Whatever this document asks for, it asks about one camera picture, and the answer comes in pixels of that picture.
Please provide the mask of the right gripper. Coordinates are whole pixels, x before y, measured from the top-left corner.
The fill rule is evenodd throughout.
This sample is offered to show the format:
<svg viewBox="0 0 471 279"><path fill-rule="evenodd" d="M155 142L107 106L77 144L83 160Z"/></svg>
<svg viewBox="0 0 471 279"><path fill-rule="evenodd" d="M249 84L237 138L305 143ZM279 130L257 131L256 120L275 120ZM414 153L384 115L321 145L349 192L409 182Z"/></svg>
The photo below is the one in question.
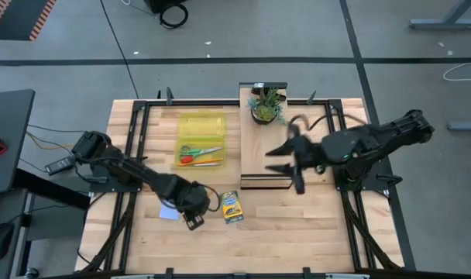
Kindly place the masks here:
<svg viewBox="0 0 471 279"><path fill-rule="evenodd" d="M305 193L302 171L312 168L317 175L322 175L326 170L323 149L320 143L313 143L306 135L302 135L300 128L294 124L288 126L287 138L281 146L266 152L266 156L289 156L293 154L294 165L268 165L265 168L280 174L291 175L295 191L298 195L302 195Z"/></svg>

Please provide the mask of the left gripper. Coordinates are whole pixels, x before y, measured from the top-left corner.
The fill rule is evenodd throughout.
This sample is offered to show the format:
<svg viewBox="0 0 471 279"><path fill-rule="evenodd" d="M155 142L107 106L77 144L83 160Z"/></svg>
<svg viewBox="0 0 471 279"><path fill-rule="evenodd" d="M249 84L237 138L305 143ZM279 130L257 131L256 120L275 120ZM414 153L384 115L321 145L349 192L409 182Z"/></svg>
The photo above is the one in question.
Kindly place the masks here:
<svg viewBox="0 0 471 279"><path fill-rule="evenodd" d="M177 210L189 230L204 224L203 215L211 203L203 184L190 182L183 178L172 178L163 193L163 204Z"/></svg>

